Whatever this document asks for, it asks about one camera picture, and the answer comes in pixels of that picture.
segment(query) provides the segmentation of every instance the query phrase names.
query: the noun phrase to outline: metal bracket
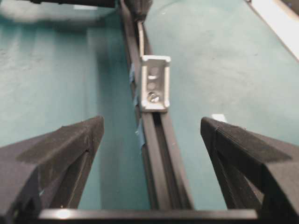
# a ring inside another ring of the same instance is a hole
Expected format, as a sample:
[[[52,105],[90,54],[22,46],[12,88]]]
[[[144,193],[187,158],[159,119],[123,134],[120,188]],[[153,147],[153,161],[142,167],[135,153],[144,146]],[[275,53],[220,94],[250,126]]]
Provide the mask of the metal bracket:
[[[168,56],[142,56],[140,101],[143,112],[166,112],[169,103]]]

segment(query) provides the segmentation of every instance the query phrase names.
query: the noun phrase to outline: teal surface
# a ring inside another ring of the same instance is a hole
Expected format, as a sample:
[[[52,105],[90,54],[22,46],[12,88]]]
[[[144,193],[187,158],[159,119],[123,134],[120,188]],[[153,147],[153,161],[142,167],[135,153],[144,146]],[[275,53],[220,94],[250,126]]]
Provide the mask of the teal surface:
[[[200,119],[299,145],[299,64],[243,0],[156,0],[146,20],[156,55],[171,56],[170,114],[197,209],[225,203]]]
[[[0,146],[98,114],[82,209],[148,209],[120,18],[113,9],[0,5]]]

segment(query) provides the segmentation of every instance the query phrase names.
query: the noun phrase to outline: screw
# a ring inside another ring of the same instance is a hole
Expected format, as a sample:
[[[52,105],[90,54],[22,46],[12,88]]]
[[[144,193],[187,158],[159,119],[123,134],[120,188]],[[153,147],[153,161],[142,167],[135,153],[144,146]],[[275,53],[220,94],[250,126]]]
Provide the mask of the screw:
[[[150,93],[149,93],[148,100],[149,100],[151,103],[156,104],[156,103],[159,102],[159,99],[160,99],[160,97],[159,97],[158,94],[156,94],[156,93],[154,93],[154,92],[150,92]]]

